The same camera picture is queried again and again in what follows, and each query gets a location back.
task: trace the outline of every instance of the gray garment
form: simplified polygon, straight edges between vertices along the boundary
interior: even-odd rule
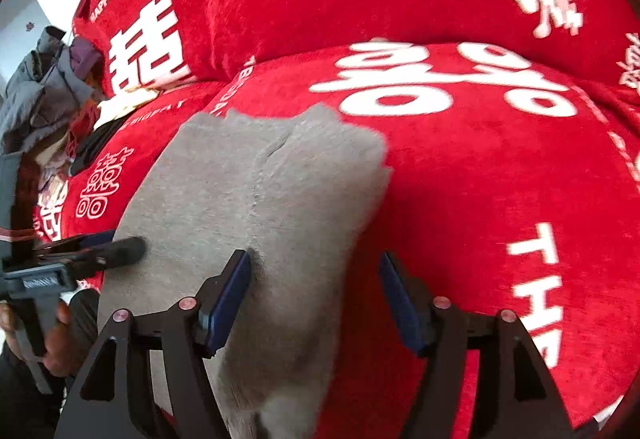
[[[193,295],[234,249],[252,283],[207,373],[234,439],[311,437],[332,379],[344,273],[386,190],[385,141],[324,106],[293,119],[196,114],[133,197],[117,238],[143,235],[135,267],[106,273],[98,325]],[[156,401],[170,408],[161,358]]]
[[[2,91],[0,154],[29,151],[67,125],[94,93],[72,69],[64,31],[44,29],[35,51],[18,66]]]

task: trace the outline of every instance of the metal screw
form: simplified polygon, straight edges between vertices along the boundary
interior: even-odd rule
[[[508,324],[512,324],[518,319],[516,313],[514,313],[511,309],[500,311],[500,318],[502,318],[503,322],[507,322]]]
[[[178,302],[178,307],[183,311],[189,311],[198,305],[198,301],[193,296],[183,298]]]
[[[446,296],[436,296],[433,299],[433,304],[438,309],[449,309],[449,307],[451,307],[451,300],[449,300]]]
[[[118,309],[113,313],[114,322],[123,322],[127,318],[129,318],[129,311],[127,311],[126,309]]]

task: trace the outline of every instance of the human hand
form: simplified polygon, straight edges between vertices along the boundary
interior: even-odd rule
[[[84,354],[73,339],[69,327],[71,313],[62,301],[58,304],[56,316],[58,318],[56,325],[45,336],[47,353],[42,358],[42,364],[56,377],[75,375],[82,366]],[[18,359],[24,361],[15,336],[15,315],[6,303],[0,303],[0,327],[4,330],[9,348]]]

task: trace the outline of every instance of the black pants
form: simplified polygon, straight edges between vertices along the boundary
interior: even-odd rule
[[[69,304],[71,332],[81,350],[88,352],[98,336],[99,295],[93,289],[78,292]],[[51,439],[55,433],[66,380],[47,376],[52,395],[42,395],[29,368],[4,344],[0,355],[0,439]]]

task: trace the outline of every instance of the black sleeve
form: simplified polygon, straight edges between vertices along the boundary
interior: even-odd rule
[[[29,367],[3,345],[0,355],[0,439],[51,439],[62,406],[65,380],[47,376],[52,395],[42,395]]]

